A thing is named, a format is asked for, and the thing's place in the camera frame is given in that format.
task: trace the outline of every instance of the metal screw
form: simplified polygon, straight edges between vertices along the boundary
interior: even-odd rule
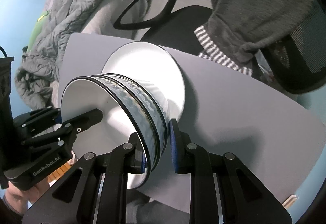
[[[189,143],[187,145],[187,148],[190,150],[195,150],[197,148],[197,145],[195,143]]]
[[[122,145],[122,147],[125,149],[125,150],[130,150],[133,146],[131,143],[125,143]]]
[[[228,160],[233,160],[234,159],[234,154],[231,152],[228,152],[225,154],[226,159]]]
[[[85,155],[84,155],[84,158],[85,160],[91,160],[94,158],[94,153],[93,152],[87,152]]]

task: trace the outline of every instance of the white bowl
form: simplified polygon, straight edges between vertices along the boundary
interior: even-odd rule
[[[160,46],[135,41],[119,47],[107,60],[101,74],[118,73],[150,90],[163,94],[169,103],[169,117],[180,119],[185,105],[185,83],[178,64]]]
[[[169,121],[169,103],[164,95],[157,87],[148,82],[141,82],[142,85],[140,85],[138,81],[120,74],[107,73],[103,75],[94,75],[94,77],[95,76],[110,78],[125,88],[131,95],[137,97],[136,99],[140,101],[139,104],[146,108],[146,114],[149,115],[155,125],[160,139],[160,155],[162,155],[169,137],[167,129]]]
[[[104,78],[80,76],[72,80],[64,90],[61,100],[62,121],[98,108],[103,120],[78,134],[73,145],[77,158],[86,152],[96,155],[111,152],[115,147],[128,142],[136,132],[146,158],[142,175],[128,175],[128,188],[144,184],[151,170],[157,165],[161,152],[160,140],[146,115],[144,107],[122,86]]]

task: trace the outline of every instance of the chair seat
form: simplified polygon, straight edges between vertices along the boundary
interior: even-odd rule
[[[207,22],[211,13],[212,9],[204,6],[184,7],[171,13],[164,23],[151,27],[141,40],[198,55],[203,47],[194,31]]]

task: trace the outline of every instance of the blue wave pattern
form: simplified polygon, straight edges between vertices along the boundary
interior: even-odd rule
[[[168,125],[169,125],[169,117],[168,116],[170,116],[170,115],[167,113],[167,111],[169,110],[169,108],[168,108],[169,106],[168,106],[167,100],[165,99],[166,102],[162,102],[162,101],[158,101],[157,100],[156,96],[151,91],[151,89],[154,87],[154,85],[152,83],[149,83],[147,81],[140,81],[140,80],[136,80],[136,82],[139,84],[140,87],[142,87],[143,89],[145,89],[152,96],[153,100],[156,102],[156,104],[159,106],[161,112],[163,113],[165,125],[166,125],[166,127],[168,127]],[[166,146],[168,138],[169,138],[169,135],[167,135],[165,137],[164,146]]]
[[[121,86],[118,84],[111,82],[107,79],[97,78],[101,83],[108,87],[118,98],[122,101],[122,103],[126,106],[132,117],[134,118],[135,122],[137,123],[139,130],[141,131],[142,136],[144,137],[146,146],[149,151],[149,158],[151,162],[151,168],[155,163],[155,159],[157,158],[157,149],[155,146],[155,135],[154,131],[151,128],[150,122],[141,109],[139,104],[136,102],[133,97],[126,92]]]
[[[154,124],[156,126],[156,129],[158,130],[159,133],[159,141],[160,141],[160,146],[161,146],[161,154],[163,154],[163,148],[164,144],[167,141],[167,135],[165,135],[164,131],[164,124],[163,120],[161,119],[160,109],[157,109],[155,107],[155,104],[153,103],[152,99],[139,87],[136,85],[134,82],[129,81],[128,79],[121,78],[119,76],[115,75],[110,75],[110,74],[105,74],[110,76],[111,78],[123,83],[125,86],[127,86],[133,93],[138,97],[138,99],[143,103],[143,105],[146,107],[148,110],[151,118],[154,121]]]

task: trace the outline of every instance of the gray table surface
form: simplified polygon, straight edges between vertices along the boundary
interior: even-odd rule
[[[99,74],[110,55],[132,40],[74,33],[60,71],[59,102],[74,77]],[[217,63],[165,48],[185,82],[181,131],[207,151],[233,152],[283,202],[306,179],[326,142],[311,112],[265,84]],[[189,212],[190,176],[174,173],[168,144],[139,191]]]

